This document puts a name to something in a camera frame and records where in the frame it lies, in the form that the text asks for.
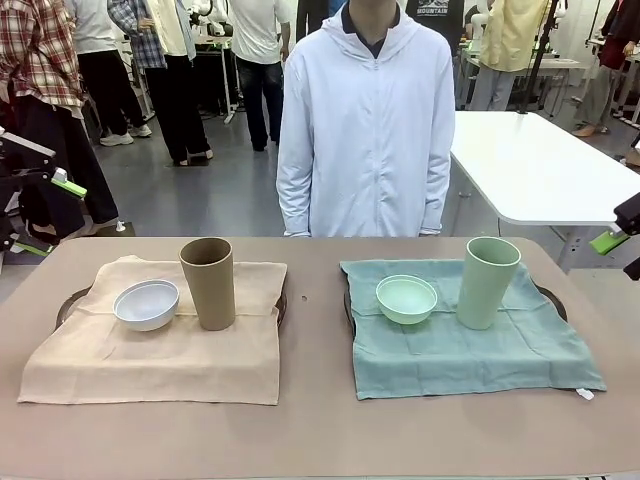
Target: light green bowl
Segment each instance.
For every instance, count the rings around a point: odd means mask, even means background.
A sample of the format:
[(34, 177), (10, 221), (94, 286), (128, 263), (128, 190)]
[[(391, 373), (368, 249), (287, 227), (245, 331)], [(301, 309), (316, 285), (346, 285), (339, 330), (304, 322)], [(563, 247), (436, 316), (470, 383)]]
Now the light green bowl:
[(376, 288), (376, 297), (384, 316), (401, 325), (423, 322), (438, 303), (434, 288), (410, 275), (385, 278)]

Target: hand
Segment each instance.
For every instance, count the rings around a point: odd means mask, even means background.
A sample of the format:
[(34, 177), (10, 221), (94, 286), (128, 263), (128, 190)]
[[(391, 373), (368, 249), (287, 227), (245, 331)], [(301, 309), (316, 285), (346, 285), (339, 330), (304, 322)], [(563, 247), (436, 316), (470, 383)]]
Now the hand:
[(9, 83), (0, 81), (0, 100), (9, 103)]
[(636, 44), (633, 42), (629, 42), (624, 46), (624, 56), (630, 57), (633, 55), (634, 50), (636, 49)]
[(150, 30), (155, 27), (155, 23), (150, 18), (141, 18), (138, 21), (138, 30)]

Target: cup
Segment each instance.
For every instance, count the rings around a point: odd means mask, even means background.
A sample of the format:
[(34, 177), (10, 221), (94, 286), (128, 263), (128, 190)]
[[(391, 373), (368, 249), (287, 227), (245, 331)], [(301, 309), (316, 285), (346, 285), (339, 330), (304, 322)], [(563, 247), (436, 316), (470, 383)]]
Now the cup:
[(493, 324), (521, 258), (520, 250), (502, 238), (478, 237), (467, 243), (456, 311), (460, 323), (473, 330)]
[(236, 319), (233, 289), (233, 253), (222, 238), (201, 238), (180, 251), (200, 325), (205, 330), (224, 330)]

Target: neck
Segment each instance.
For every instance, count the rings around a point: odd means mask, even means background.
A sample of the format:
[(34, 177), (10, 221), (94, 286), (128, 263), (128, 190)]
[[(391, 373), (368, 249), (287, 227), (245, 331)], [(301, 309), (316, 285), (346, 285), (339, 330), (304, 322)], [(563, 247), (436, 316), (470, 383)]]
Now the neck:
[(349, 14), (369, 45), (383, 40), (396, 16), (396, 0), (350, 0)]

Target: red plaid shirt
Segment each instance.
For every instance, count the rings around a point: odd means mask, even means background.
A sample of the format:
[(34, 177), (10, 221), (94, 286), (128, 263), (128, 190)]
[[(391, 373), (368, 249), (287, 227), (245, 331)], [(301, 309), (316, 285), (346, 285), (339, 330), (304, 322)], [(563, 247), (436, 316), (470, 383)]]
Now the red plaid shirt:
[(0, 0), (0, 81), (12, 82), (16, 96), (83, 105), (63, 0)]

